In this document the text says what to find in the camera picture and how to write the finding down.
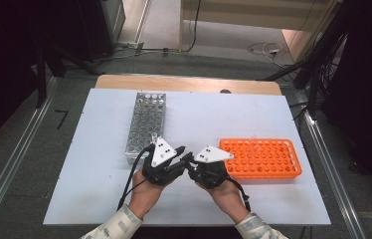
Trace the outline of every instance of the metal frame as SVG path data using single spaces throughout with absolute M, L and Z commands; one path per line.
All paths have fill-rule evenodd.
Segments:
M 0 203 L 2 202 L 7 189 L 9 188 L 10 183 L 12 182 L 13 177 L 15 176 L 19 168 L 19 165 L 24 159 L 27 149 L 30 146 L 32 139 L 34 138 L 37 129 L 40 126 L 44 115 L 47 112 L 47 109 L 49 108 L 51 101 L 53 100 L 59 81 L 60 78 L 51 78 L 48 85 L 49 97 L 46 98 L 45 102 L 40 108 L 35 109 L 34 114 L 32 115 L 27 127 L 25 128 L 25 131 L 19 139 L 18 144 L 16 145 L 12 155 L 8 159 L 5 167 L 0 174 Z
M 296 91 L 296 97 L 300 103 L 306 103 L 307 97 L 304 90 Z M 318 126 L 317 121 L 312 120 L 310 114 L 306 112 L 304 118 L 309 128 L 310 134 L 315 143 L 316 149 L 319 153 L 319 157 L 322 161 L 325 169 L 326 176 L 331 185 L 332 191 L 337 200 L 338 206 L 340 207 L 344 221 L 347 224 L 348 231 L 353 239 L 365 239 L 366 234 L 359 221 L 357 212 L 353 207 L 350 196 L 347 193 L 344 183 L 341 180 L 337 169 L 335 168 L 334 161 L 329 154 L 328 148 L 323 140 L 322 133 Z

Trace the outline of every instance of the human hand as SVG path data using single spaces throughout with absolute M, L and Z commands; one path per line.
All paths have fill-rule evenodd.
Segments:
M 132 196 L 128 207 L 138 218 L 143 219 L 143 216 L 151 210 L 151 208 L 157 203 L 163 186 L 158 186 L 150 183 L 142 175 L 143 167 L 140 167 L 133 174 L 133 186 L 138 185 L 133 188 Z
M 236 224 L 248 216 L 250 211 L 244 206 L 239 189 L 233 182 L 225 180 L 219 187 L 213 189 L 207 189 L 199 183 L 196 184 L 206 190 L 218 207 L 228 214 Z

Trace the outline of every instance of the white table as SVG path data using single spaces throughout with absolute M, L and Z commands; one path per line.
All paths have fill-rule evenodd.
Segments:
M 124 156 L 135 90 L 92 89 L 47 215 L 46 225 L 100 224 L 116 210 L 131 165 Z M 222 137 L 288 138 L 302 175 L 245 182 L 253 211 L 270 224 L 327 225 L 330 220 L 283 96 L 164 92 L 164 138 L 198 153 Z M 222 226 L 231 219 L 187 172 L 145 216 L 149 226 Z

